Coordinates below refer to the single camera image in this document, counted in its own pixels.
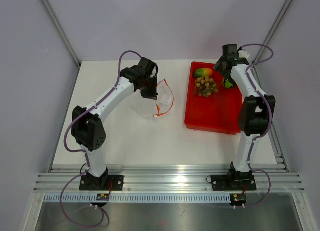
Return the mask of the right small circuit board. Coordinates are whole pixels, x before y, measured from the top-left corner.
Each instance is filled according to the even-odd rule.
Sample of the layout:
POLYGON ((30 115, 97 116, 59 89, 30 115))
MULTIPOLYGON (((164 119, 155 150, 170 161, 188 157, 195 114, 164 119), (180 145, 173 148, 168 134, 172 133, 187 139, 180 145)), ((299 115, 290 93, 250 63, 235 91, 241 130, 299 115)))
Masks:
POLYGON ((236 203, 246 203, 247 202, 247 195, 245 193, 239 194, 231 194, 230 195, 231 201, 236 203))

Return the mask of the left aluminium corner post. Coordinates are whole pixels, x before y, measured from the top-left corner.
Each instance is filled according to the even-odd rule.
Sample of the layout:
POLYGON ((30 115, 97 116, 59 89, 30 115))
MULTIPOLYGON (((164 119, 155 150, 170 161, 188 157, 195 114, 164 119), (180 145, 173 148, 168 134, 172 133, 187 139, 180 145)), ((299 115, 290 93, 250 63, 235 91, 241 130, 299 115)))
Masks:
POLYGON ((75 66, 77 67, 78 70, 80 70, 81 61, 80 61, 78 55, 76 54, 63 26, 61 25, 61 22, 59 21, 59 18, 57 16, 51 2, 49 0, 40 0, 40 2, 44 6, 44 9, 47 12, 50 21, 52 22, 59 38, 63 42, 67 52, 69 53, 70 57, 72 58, 75 66))

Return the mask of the aluminium rail frame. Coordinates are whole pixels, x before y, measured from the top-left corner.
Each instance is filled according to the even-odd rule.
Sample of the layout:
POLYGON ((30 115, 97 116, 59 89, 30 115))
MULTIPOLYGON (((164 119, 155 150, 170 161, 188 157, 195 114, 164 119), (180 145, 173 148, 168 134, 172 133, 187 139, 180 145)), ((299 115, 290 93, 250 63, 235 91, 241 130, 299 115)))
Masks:
MULTIPOLYGON (((211 193, 210 175, 224 175, 228 165, 110 165, 111 175, 123 175, 123 193, 211 193)), ((263 167, 268 175, 255 173, 257 192, 264 193, 271 179, 273 193, 304 193, 300 175, 290 172, 283 163, 263 167)), ((58 192, 80 173, 79 165, 56 165, 49 172, 38 174, 34 192, 58 192)))

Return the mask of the brown toy longan bunch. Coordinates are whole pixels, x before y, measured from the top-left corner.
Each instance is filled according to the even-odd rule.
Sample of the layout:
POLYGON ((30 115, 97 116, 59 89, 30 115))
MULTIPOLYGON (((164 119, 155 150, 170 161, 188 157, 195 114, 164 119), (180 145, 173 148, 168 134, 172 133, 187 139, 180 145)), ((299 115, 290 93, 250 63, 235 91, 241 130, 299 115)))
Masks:
POLYGON ((198 96, 209 98, 218 93, 218 86, 213 78, 209 76, 198 77, 195 79, 195 93, 198 96))

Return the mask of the right aluminium corner post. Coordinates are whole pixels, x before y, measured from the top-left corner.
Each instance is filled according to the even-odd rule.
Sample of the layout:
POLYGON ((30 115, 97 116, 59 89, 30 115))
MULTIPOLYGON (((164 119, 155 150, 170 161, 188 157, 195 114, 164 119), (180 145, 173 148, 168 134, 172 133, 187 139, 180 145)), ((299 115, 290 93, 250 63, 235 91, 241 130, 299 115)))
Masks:
POLYGON ((270 47, 270 43, 273 39, 273 37, 275 36, 278 28, 280 27, 282 21, 284 20, 286 14, 288 13, 291 5, 294 3, 295 0, 285 0, 284 3, 282 4, 271 28, 269 29, 264 41, 263 41, 263 45, 264 46, 268 46, 270 47))

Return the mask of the clear orange zip top bag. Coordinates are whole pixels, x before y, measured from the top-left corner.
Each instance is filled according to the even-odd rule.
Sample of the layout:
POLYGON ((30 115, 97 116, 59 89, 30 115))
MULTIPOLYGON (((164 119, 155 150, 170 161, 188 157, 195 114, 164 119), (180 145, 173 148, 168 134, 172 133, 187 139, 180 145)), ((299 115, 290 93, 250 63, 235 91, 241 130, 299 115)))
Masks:
POLYGON ((174 106, 174 93, 167 79, 157 84, 157 100, 142 98, 134 94, 130 108, 143 119, 157 119, 167 115, 174 106))

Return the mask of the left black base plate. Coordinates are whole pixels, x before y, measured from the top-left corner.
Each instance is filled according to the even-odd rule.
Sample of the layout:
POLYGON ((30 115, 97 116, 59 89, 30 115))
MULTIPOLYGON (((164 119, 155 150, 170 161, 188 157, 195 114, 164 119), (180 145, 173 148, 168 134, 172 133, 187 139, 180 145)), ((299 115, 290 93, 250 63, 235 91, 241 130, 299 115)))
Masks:
POLYGON ((86 174, 81 177, 80 191, 122 191, 124 186, 123 175, 108 175, 94 177, 86 174))

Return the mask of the left small circuit board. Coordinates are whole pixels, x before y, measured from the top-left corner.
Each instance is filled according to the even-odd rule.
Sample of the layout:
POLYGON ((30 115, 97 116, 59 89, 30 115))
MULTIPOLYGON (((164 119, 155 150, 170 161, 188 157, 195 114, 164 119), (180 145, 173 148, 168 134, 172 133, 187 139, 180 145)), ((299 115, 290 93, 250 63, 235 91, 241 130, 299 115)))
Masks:
POLYGON ((97 198, 96 198, 97 201, 109 201, 110 200, 110 195, 107 194, 107 193, 98 193, 97 194, 97 198))

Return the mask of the green orange toy mango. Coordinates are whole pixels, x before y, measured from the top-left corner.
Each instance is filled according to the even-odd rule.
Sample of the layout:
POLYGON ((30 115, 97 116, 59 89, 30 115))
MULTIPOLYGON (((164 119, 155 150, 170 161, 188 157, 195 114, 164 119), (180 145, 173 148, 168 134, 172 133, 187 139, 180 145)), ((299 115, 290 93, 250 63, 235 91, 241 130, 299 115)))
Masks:
POLYGON ((193 72, 194 78, 205 78, 205 77, 212 77, 213 70, 211 68, 198 68, 193 72))

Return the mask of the aluminium corner post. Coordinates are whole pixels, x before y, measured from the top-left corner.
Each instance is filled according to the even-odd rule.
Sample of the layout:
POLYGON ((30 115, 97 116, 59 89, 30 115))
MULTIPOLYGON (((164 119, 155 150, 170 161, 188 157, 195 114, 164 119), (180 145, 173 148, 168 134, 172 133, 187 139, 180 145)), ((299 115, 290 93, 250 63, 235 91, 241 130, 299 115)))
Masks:
POLYGON ((81 61, 80 61, 78 55, 76 54, 63 26, 61 25, 61 22, 59 21, 59 18, 57 16, 51 2, 49 0, 40 0, 40 2, 44 6, 44 9, 47 12, 50 21, 52 22, 59 38, 63 42, 67 52, 69 53, 70 57, 72 58, 75 66, 77 67, 78 70, 80 70, 81 61))
POLYGON ((270 47, 270 43, 273 39, 273 37, 275 36, 278 28, 280 27, 282 21, 284 20, 286 14, 288 13, 291 5, 294 3, 295 0, 285 0, 284 3, 282 4, 271 28, 269 29, 264 41, 263 41, 263 45, 264 46, 268 46, 270 47))

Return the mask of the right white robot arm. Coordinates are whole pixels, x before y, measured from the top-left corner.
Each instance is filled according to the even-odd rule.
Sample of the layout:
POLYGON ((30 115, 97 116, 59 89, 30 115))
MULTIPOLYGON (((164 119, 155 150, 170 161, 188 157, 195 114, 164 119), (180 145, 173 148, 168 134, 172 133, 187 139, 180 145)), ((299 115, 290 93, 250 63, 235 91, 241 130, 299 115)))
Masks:
POLYGON ((214 191, 255 191, 257 189, 252 161, 260 139, 271 129, 276 99, 262 90, 252 74, 253 64, 242 55, 242 47, 226 44, 222 56, 213 69, 232 85, 244 98, 238 116, 240 142, 234 161, 225 175, 210 176, 214 191))

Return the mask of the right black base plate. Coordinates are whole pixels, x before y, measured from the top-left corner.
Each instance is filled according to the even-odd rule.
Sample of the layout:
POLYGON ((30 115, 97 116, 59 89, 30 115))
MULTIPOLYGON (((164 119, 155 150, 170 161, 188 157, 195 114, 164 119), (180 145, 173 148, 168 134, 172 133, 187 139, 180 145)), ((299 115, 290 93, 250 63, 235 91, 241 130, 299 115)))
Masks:
POLYGON ((253 175, 249 177, 230 177, 227 175, 211 175, 213 191, 256 191, 257 185, 253 175))

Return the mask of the red plastic tray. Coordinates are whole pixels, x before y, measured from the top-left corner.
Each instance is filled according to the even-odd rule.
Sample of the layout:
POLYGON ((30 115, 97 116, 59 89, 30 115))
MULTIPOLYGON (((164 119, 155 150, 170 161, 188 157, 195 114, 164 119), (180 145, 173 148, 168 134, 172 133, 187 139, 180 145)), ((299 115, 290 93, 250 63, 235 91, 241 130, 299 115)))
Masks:
POLYGON ((243 104, 239 88, 225 88, 223 77, 214 71, 212 78, 218 92, 209 97, 200 96, 196 91, 197 69, 212 69, 213 63, 193 61, 190 66, 184 123, 188 129, 236 135, 241 132, 238 117, 243 104))

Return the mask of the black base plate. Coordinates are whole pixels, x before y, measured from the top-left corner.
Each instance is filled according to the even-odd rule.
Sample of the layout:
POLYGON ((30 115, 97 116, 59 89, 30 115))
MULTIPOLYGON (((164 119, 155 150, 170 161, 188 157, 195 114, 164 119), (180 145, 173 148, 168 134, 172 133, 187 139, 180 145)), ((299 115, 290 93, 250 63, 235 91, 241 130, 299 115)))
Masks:
POLYGON ((213 191, 256 191, 257 185, 253 175, 249 177, 230 177, 227 175, 211 175, 213 191))
POLYGON ((80 191, 122 191, 124 186, 123 175, 108 175, 94 177, 86 174, 81 177, 80 191))

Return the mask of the green toy watermelon ball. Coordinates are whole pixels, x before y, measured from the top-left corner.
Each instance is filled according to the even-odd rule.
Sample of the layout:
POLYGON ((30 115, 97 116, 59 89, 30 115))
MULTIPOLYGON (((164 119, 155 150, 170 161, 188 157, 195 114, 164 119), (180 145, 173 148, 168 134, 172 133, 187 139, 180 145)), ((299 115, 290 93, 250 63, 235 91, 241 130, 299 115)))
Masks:
POLYGON ((228 79, 223 78, 222 79, 222 86, 226 89, 233 89, 234 87, 236 87, 236 84, 231 83, 228 79))

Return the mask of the small circuit board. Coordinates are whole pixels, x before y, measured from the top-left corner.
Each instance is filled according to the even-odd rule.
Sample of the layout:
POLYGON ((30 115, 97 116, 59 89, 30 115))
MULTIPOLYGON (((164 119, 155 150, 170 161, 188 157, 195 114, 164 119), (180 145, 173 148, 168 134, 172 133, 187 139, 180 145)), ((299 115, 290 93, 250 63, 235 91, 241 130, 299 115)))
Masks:
POLYGON ((247 195, 245 193, 239 194, 231 194, 230 195, 231 201, 236 203, 246 203, 247 202, 247 195))
POLYGON ((97 201, 109 201, 110 200, 110 195, 107 194, 107 193, 98 193, 97 194, 97 198, 96 198, 97 201))

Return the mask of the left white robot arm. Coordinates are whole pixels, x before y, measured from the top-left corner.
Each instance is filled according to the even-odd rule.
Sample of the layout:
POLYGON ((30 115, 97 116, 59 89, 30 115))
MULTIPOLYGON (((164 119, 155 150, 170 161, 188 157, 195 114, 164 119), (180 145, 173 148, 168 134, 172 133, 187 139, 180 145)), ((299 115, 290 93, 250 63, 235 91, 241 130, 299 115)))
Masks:
POLYGON ((71 135, 85 154, 87 168, 81 175, 81 191, 120 191, 122 175, 109 175, 104 161, 103 144, 107 140, 104 122, 127 97, 140 91, 144 99, 157 100, 159 68, 142 57, 137 65, 120 70, 116 83, 87 107, 77 106, 72 112, 71 135))

